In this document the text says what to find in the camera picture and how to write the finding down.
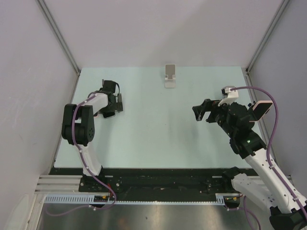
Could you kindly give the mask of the white phone stand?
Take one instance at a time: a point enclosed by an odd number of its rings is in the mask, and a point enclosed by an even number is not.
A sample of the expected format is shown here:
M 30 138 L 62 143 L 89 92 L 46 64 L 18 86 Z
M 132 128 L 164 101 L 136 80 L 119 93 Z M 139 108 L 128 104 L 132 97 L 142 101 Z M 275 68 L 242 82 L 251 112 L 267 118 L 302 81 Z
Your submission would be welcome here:
M 176 65 L 166 64 L 165 65 L 165 88 L 176 87 Z

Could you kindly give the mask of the black phone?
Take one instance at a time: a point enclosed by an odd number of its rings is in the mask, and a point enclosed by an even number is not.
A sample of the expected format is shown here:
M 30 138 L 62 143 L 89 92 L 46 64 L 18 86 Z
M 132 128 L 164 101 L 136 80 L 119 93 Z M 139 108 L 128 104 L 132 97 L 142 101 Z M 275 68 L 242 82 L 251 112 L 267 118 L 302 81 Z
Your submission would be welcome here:
M 102 115 L 104 119 L 108 119 L 108 118 L 114 117 L 116 113 L 115 112 L 105 112 L 105 113 L 102 113 Z

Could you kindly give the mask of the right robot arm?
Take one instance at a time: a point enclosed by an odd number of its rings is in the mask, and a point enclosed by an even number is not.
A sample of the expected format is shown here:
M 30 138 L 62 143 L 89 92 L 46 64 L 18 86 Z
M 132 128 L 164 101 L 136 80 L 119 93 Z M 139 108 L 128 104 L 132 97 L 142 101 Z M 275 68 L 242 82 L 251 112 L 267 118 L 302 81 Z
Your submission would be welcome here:
M 219 104 L 219 100 L 206 99 L 192 108 L 197 121 L 206 112 L 206 122 L 216 123 L 230 138 L 233 152 L 239 155 L 257 173 L 265 187 L 252 182 L 237 168 L 221 180 L 226 192 L 234 190 L 246 195 L 263 211 L 270 214 L 269 221 L 275 230 L 301 230 L 307 226 L 307 199 L 267 154 L 268 147 L 253 131 L 255 123 L 254 106 L 244 106 L 233 102 Z

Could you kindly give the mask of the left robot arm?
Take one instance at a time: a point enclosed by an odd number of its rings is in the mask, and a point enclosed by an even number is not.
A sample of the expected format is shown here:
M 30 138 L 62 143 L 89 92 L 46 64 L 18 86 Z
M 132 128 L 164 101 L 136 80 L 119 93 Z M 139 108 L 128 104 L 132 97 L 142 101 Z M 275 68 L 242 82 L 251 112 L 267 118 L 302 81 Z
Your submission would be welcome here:
M 102 165 L 91 142 L 95 135 L 94 118 L 102 115 L 111 118 L 123 111 L 120 86 L 112 80 L 102 80 L 102 87 L 88 94 L 79 104 L 69 103 L 64 106 L 61 135 L 78 151 L 83 165 L 83 174 L 92 176 L 89 186 L 95 191 L 102 191 L 106 180 L 99 174 Z

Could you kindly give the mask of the black round base stand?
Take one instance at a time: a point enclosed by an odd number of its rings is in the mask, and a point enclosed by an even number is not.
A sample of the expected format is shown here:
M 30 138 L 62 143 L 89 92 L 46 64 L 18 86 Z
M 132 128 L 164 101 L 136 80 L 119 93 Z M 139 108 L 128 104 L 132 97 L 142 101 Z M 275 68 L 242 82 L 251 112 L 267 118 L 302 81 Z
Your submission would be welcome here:
M 249 115 L 249 122 L 257 122 L 256 115 L 254 114 L 253 107 L 255 106 L 255 103 L 249 103 L 248 104 L 248 115 Z

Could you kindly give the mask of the pink phone on round stand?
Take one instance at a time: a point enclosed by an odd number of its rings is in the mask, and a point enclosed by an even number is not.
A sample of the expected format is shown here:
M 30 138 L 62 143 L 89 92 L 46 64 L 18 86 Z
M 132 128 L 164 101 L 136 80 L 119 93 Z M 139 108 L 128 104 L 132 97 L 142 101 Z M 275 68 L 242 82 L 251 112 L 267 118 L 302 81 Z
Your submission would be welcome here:
M 253 110 L 254 110 L 254 114 L 256 115 L 257 122 L 258 122 L 270 110 L 270 108 L 273 105 L 273 101 L 270 101 L 270 100 L 264 101 L 264 100 L 262 100 L 262 101 L 257 101 L 257 102 L 254 102 L 254 103 L 255 103 L 255 106 L 253 107 Z

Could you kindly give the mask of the right aluminium table rail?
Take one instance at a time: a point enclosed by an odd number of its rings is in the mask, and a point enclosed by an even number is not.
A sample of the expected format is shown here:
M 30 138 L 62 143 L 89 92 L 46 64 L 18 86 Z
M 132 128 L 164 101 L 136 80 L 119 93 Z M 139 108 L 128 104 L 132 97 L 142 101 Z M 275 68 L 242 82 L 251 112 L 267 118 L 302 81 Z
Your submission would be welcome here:
M 271 133 L 268 132 L 267 126 L 265 125 L 264 117 L 258 122 L 259 122 L 260 132 L 264 136 L 264 139 L 267 143 L 266 160 L 268 161 L 269 166 L 271 168 L 276 168 L 276 166 L 274 166 L 275 162 L 270 160 L 270 156 L 271 156 L 271 150 L 273 150 L 272 143 L 273 143 L 273 139 L 275 136 L 275 132 L 276 132 L 276 129 L 278 126 L 278 120 L 279 120 L 279 111 L 278 111 L 277 103 L 269 92 L 267 92 L 266 90 L 260 87 L 253 86 L 251 82 L 250 74 L 246 73 L 245 68 L 242 68 L 241 70 L 242 70 L 242 73 L 243 73 L 243 76 L 246 82 L 248 93 L 251 97 L 251 101 L 256 101 L 256 102 L 259 101 L 259 99 L 256 96 L 256 91 L 261 92 L 262 94 L 265 94 L 271 101 L 273 101 L 275 119 L 274 119 L 274 125 L 273 125 Z

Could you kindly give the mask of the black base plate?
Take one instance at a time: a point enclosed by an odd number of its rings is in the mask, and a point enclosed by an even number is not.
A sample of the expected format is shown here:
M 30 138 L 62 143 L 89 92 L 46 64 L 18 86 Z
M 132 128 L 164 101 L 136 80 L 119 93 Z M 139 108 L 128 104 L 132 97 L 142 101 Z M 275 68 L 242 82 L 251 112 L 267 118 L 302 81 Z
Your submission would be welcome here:
M 116 196 L 182 197 L 184 195 L 235 193 L 231 178 L 236 173 L 255 176 L 253 169 L 103 169 L 98 179 Z

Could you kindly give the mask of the left aluminium frame post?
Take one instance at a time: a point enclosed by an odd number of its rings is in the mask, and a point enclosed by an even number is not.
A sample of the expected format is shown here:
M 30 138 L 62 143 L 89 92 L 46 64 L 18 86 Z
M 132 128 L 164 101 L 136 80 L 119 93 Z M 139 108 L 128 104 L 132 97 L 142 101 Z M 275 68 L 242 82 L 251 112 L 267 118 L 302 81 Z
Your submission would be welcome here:
M 35 0 L 35 2 L 37 3 L 39 9 L 41 10 L 46 22 L 48 23 L 53 35 L 55 36 L 55 38 L 57 40 L 57 42 L 59 43 L 64 55 L 68 59 L 71 67 L 73 68 L 73 70 L 75 71 L 77 76 L 79 76 L 80 73 L 81 73 L 81 69 L 79 68 L 75 58 L 73 57 L 72 52 L 71 52 L 67 42 L 65 41 L 65 38 L 62 35 L 62 32 L 60 31 L 60 28 L 59 28 L 56 20 L 54 19 L 54 16 L 53 16 L 52 12 L 50 11 L 46 1 L 45 0 Z

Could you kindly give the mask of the aluminium frame post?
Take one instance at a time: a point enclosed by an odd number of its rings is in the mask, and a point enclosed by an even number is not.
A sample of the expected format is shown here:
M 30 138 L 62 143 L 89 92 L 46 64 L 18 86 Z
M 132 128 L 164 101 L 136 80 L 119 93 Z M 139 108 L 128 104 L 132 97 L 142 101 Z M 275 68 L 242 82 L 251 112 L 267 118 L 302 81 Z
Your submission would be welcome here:
M 55 36 L 55 38 L 57 40 L 57 42 L 59 43 L 64 55 L 68 59 L 71 67 L 73 68 L 73 70 L 75 71 L 77 76 L 79 76 L 80 73 L 81 73 L 81 69 L 79 68 L 75 58 L 73 57 L 72 52 L 71 52 L 67 42 L 65 41 L 65 38 L 62 35 L 62 32 L 60 31 L 60 28 L 59 28 L 56 20 L 54 19 L 54 16 L 53 16 L 52 12 L 50 11 L 46 1 L 45 0 L 35 0 L 35 2 L 37 3 L 39 9 L 41 10 L 46 22 L 48 23 L 53 35 Z
M 266 44 L 268 43 L 270 37 L 272 36 L 275 28 L 277 27 L 279 21 L 281 20 L 282 16 L 284 15 L 284 13 L 286 12 L 287 8 L 289 7 L 289 5 L 292 3 L 292 0 L 283 0 L 280 4 L 280 6 L 278 7 L 275 15 L 273 16 L 272 21 L 270 22 L 267 30 L 264 33 L 264 36 L 262 37 L 259 45 L 256 48 L 256 51 L 254 52 L 251 60 L 249 61 L 247 67 L 245 68 L 245 71 L 247 74 L 249 74 L 253 68 L 253 66 L 255 65 L 256 61 L 258 60 L 258 58 L 260 57 L 261 53 L 263 52 Z

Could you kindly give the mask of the right aluminium frame post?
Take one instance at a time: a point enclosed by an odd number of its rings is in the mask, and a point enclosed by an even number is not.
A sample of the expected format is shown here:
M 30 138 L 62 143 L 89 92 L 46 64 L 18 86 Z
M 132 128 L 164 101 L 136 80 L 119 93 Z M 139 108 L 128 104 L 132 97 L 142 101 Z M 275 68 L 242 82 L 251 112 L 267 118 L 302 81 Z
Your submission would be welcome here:
M 275 28 L 277 27 L 279 21 L 281 20 L 282 16 L 284 15 L 284 13 L 286 12 L 287 8 L 289 7 L 289 5 L 292 3 L 292 0 L 283 0 L 280 4 L 280 6 L 278 7 L 275 15 L 273 16 L 272 21 L 270 22 L 267 30 L 264 33 L 264 36 L 262 37 L 259 45 L 256 48 L 256 51 L 254 52 L 251 60 L 249 61 L 247 67 L 245 68 L 245 71 L 247 74 L 249 74 L 253 68 L 253 66 L 255 65 L 256 61 L 258 60 L 258 58 L 260 57 L 261 53 L 263 52 L 266 44 L 268 43 L 270 37 L 272 36 Z

